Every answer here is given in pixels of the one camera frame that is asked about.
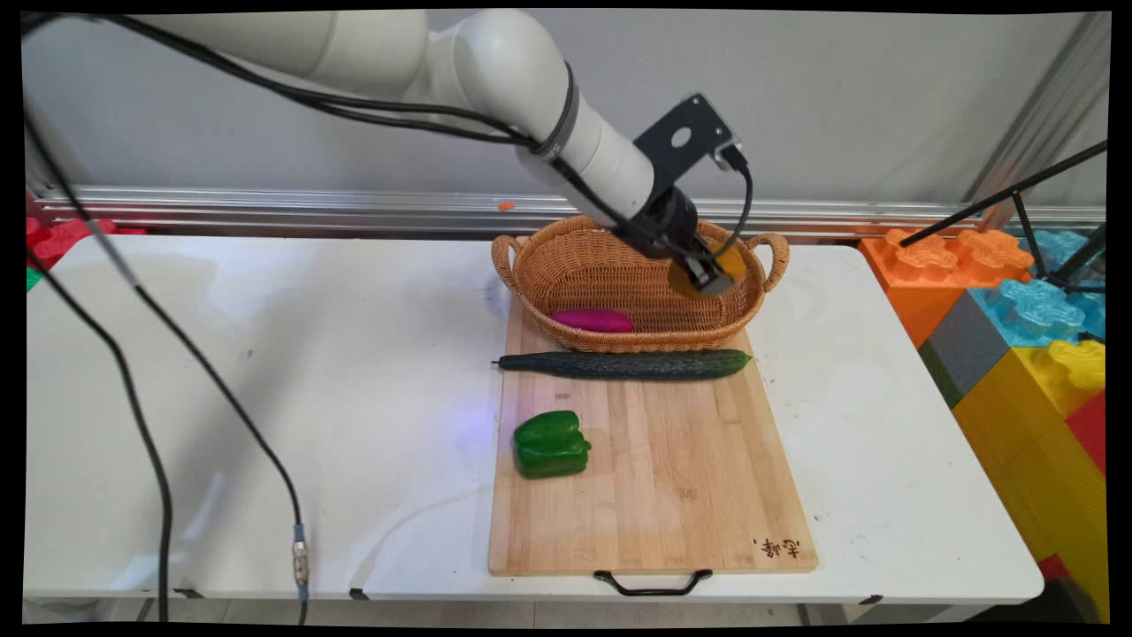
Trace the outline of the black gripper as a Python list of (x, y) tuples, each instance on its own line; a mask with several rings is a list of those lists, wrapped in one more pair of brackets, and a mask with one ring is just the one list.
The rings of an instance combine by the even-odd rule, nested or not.
[(671, 259), (691, 269), (692, 290), (697, 295), (722, 295), (735, 286), (724, 253), (713, 253), (697, 238), (697, 210), (679, 187), (672, 186), (634, 218), (620, 223), (616, 236), (642, 257)]

